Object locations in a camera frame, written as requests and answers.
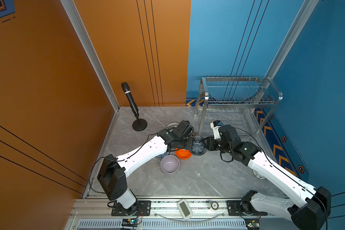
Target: dish rack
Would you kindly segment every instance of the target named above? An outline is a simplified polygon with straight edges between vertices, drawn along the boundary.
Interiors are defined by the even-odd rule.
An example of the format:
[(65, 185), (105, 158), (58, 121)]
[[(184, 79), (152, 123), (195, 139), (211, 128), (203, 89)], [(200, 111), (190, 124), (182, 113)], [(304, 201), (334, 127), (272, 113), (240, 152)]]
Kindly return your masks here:
[[(282, 99), (282, 92), (267, 77), (263, 80), (256, 76), (202, 77), (194, 110), (199, 117), (198, 135), (212, 135), (211, 122), (220, 120), (257, 136)], [(255, 108), (271, 109), (256, 131), (247, 117)], [(244, 131), (237, 130), (238, 135), (248, 136)]]

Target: purple bowl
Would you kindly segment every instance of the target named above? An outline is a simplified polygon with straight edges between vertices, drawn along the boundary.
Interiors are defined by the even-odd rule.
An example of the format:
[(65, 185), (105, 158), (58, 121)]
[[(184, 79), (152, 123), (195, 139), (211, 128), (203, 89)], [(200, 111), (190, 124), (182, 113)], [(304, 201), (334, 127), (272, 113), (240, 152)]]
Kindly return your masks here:
[(174, 155), (167, 155), (161, 160), (161, 169), (165, 173), (174, 173), (180, 167), (179, 159)]

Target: orange bowl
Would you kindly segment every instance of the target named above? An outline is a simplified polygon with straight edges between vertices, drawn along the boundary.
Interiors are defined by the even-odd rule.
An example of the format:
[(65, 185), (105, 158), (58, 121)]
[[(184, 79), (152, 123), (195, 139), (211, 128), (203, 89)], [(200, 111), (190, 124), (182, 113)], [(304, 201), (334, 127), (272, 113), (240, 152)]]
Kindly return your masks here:
[(179, 157), (182, 160), (186, 160), (192, 156), (192, 154), (189, 150), (184, 150), (184, 149), (180, 149), (180, 150), (175, 151), (175, 154), (177, 157)]

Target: microphone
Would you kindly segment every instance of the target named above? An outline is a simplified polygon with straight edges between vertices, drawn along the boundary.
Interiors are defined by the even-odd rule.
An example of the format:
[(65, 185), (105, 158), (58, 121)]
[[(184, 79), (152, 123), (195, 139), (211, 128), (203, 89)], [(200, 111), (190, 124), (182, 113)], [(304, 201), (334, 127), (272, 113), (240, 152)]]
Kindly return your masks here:
[(147, 127), (147, 122), (144, 119), (139, 119), (139, 110), (138, 110), (136, 103), (134, 102), (134, 99), (133, 99), (132, 93), (130, 92), (130, 88), (129, 88), (128, 83), (126, 83), (126, 82), (121, 83), (121, 88), (123, 89), (128, 101), (129, 101), (130, 108), (132, 109), (134, 116), (137, 118), (137, 120), (135, 120), (133, 122), (133, 125), (132, 125), (133, 129), (135, 131), (144, 130)]
[(132, 108), (132, 111), (133, 111), (135, 117), (138, 117), (139, 116), (138, 107), (134, 102), (134, 99), (133, 99), (132, 93), (130, 92), (130, 88), (129, 88), (128, 83), (126, 83), (126, 82), (121, 83), (121, 88), (123, 88), (123, 91), (124, 91), (128, 101), (129, 101), (130, 108)]

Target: orange wall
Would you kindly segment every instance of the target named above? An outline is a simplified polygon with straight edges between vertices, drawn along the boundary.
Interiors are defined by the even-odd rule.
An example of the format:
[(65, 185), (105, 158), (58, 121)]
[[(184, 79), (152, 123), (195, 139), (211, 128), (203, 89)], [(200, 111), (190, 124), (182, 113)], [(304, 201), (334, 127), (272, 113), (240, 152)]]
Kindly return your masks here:
[(190, 0), (74, 1), (120, 106), (184, 106)]
[(0, 229), (63, 229), (114, 111), (60, 1), (15, 10), (0, 18)]

